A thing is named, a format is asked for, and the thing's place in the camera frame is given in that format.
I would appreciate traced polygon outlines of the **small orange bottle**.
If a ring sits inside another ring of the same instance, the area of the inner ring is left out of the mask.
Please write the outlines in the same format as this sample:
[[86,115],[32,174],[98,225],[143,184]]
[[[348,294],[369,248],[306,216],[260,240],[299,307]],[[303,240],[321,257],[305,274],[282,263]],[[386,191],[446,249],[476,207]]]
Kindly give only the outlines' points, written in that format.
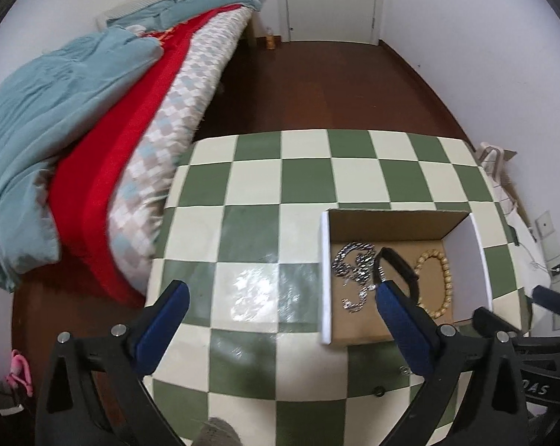
[[273,51],[276,48],[276,38],[272,33],[266,35],[266,48],[268,51]]

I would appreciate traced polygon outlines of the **teal blue blanket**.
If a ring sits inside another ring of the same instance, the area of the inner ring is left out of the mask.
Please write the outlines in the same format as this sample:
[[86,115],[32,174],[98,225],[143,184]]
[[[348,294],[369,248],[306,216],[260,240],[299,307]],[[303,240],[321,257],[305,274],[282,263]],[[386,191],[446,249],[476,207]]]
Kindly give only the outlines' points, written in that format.
[[87,133],[159,61],[153,37],[114,27],[75,38],[0,85],[0,289],[60,258],[47,204],[59,154]]

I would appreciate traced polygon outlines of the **white door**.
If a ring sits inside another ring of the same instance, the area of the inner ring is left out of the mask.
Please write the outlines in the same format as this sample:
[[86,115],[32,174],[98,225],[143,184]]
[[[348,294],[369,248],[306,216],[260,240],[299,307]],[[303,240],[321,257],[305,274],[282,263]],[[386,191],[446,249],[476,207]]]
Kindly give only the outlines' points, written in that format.
[[278,0],[284,41],[376,45],[383,0]]

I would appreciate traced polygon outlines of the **checkered pattern mattress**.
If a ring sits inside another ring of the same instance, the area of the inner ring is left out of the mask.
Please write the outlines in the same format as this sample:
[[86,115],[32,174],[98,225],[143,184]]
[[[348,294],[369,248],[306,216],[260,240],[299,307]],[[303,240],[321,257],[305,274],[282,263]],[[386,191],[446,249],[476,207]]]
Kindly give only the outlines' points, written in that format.
[[124,283],[144,295],[164,207],[181,156],[219,86],[254,10],[240,6],[211,17],[191,37],[180,70],[140,138],[110,199],[107,240]]

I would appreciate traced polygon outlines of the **pink plastic hanger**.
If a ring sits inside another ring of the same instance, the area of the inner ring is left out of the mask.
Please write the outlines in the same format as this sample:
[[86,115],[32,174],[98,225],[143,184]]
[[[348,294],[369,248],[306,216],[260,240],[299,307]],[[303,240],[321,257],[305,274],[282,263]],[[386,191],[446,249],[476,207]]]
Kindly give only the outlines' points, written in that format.
[[16,349],[11,352],[10,371],[6,375],[6,382],[12,390],[16,391],[22,388],[29,398],[33,397],[33,381],[29,362]]

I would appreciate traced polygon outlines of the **teal pillow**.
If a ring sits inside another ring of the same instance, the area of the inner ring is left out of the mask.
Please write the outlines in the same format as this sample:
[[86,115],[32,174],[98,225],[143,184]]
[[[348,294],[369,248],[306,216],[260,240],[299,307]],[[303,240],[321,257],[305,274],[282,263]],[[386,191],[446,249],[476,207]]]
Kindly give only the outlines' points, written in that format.
[[109,20],[107,27],[140,25],[147,31],[163,31],[209,10],[235,4],[255,11],[263,7],[259,0],[161,0],[124,17]]

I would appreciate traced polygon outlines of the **white cardboard box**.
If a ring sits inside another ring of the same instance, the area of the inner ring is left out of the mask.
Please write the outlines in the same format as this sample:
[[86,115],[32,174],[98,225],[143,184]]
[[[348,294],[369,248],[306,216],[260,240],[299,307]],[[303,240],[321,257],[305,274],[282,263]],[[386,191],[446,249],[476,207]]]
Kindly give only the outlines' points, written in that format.
[[411,281],[422,305],[437,323],[460,324],[475,309],[492,306],[491,280],[478,223],[459,210],[327,210],[320,220],[322,298],[320,341],[347,346],[391,340],[376,311],[378,278],[353,274],[363,257],[385,248],[403,260],[383,258],[383,276],[406,295]]

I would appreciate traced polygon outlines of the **white wall sockets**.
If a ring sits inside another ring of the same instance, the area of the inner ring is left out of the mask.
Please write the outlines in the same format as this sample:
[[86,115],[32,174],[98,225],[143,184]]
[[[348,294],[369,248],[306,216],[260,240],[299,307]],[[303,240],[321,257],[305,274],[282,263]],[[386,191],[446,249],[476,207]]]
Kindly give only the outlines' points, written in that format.
[[[545,277],[542,279],[541,285],[560,292],[560,275],[552,276],[551,274],[551,268],[560,263],[560,239],[549,210],[537,217],[535,227],[538,245],[544,260]],[[539,307],[538,311],[542,312],[543,316],[535,323],[535,329],[546,336],[560,336],[560,316],[542,307]]]

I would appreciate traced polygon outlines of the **green white checkered tablecloth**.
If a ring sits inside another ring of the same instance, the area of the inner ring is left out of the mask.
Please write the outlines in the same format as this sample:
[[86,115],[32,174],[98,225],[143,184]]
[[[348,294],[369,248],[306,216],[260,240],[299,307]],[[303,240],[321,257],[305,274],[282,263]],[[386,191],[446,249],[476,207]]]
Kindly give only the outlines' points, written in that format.
[[461,140],[301,130],[205,139],[182,157],[148,285],[191,305],[147,387],[176,434],[207,420],[246,445],[376,445],[420,380],[390,343],[318,338],[320,220],[329,209],[466,210],[478,223],[492,306],[520,323],[511,237]]

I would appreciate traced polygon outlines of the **black fitness band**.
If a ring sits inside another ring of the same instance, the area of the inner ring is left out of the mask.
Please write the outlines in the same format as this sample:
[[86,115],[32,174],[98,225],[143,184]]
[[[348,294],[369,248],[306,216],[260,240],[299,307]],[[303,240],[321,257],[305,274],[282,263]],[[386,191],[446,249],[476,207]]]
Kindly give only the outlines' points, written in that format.
[[383,270],[383,261],[386,261],[395,272],[405,281],[409,290],[409,298],[415,305],[420,303],[419,276],[414,269],[392,248],[383,247],[373,258],[373,285],[388,281]]

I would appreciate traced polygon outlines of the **red bed sheet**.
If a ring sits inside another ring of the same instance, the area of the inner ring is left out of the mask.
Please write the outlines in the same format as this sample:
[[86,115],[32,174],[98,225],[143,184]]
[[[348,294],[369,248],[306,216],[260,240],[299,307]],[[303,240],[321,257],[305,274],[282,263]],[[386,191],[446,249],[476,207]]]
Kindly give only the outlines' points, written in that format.
[[107,212],[124,167],[164,99],[195,32],[211,17],[239,4],[209,10],[163,31],[138,36],[160,42],[159,61],[83,135],[58,162],[49,206],[61,244],[51,277],[77,293],[139,306],[145,294],[124,283],[107,240]]

